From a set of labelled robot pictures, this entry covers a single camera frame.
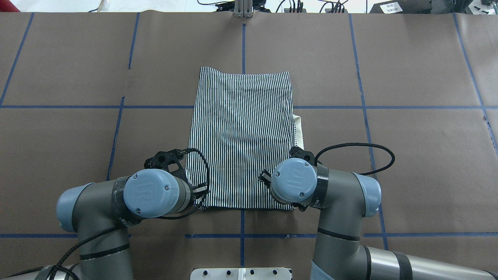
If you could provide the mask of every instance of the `metal stand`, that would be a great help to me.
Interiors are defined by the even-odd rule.
[[[235,0],[235,17],[252,17],[252,0]]]

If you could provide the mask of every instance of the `black tape band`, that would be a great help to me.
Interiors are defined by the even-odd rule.
[[[100,251],[100,252],[93,253],[93,254],[80,255],[80,260],[84,261],[84,260],[89,260],[89,259],[96,259],[96,258],[100,258],[100,257],[104,257],[104,256],[108,256],[111,254],[121,252],[121,251],[126,250],[128,248],[129,248],[129,243],[126,243],[123,246],[119,246],[119,247],[112,248],[109,250]]]
[[[316,170],[316,189],[313,192],[310,206],[313,208],[321,209],[323,200],[325,199],[325,195],[327,194],[327,188],[329,187],[329,169],[321,164],[317,164]]]
[[[365,248],[365,253],[367,254],[367,276],[365,280],[370,280],[372,276],[372,256],[370,255],[370,250],[367,246],[363,246]]]
[[[399,264],[399,280],[413,280],[413,273],[411,271],[411,263],[408,257],[400,252],[391,251],[398,259]]]
[[[323,233],[323,234],[328,235],[328,236],[335,237],[335,238],[344,239],[344,240],[347,240],[347,241],[360,241],[360,237],[359,236],[351,236],[351,235],[340,234],[340,233],[337,233],[337,232],[332,232],[332,231],[324,230],[322,228],[318,228],[318,232],[319,233]]]
[[[116,219],[120,221],[127,228],[138,225],[141,221],[136,220],[130,210],[126,207],[123,192],[125,189],[126,178],[121,177],[117,179],[113,186],[112,193],[112,207]]]
[[[70,268],[69,268],[69,271],[73,271],[73,269],[79,264],[73,264]],[[64,277],[64,280],[69,280],[69,274],[66,274],[66,277]]]
[[[496,273],[487,270],[485,270],[485,272],[491,274],[491,276],[493,276],[496,280],[498,280],[498,275],[496,275]]]
[[[46,266],[38,272],[34,280],[46,280],[48,278],[48,275],[52,271],[52,267],[54,266]]]

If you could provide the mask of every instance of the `white label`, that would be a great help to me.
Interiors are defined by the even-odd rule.
[[[403,9],[399,6],[398,2],[380,5],[380,8],[384,13],[395,13],[403,11]]]

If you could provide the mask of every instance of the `striped cloth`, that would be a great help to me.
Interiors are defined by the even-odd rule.
[[[289,73],[226,74],[202,67],[189,147],[198,148],[211,171],[205,207],[293,209],[277,203],[257,177],[289,158],[297,145]],[[205,180],[196,155],[185,163],[194,184]]]

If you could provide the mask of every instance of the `white mounting plate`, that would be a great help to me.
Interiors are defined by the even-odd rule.
[[[194,269],[190,280],[292,280],[292,273],[286,268]]]

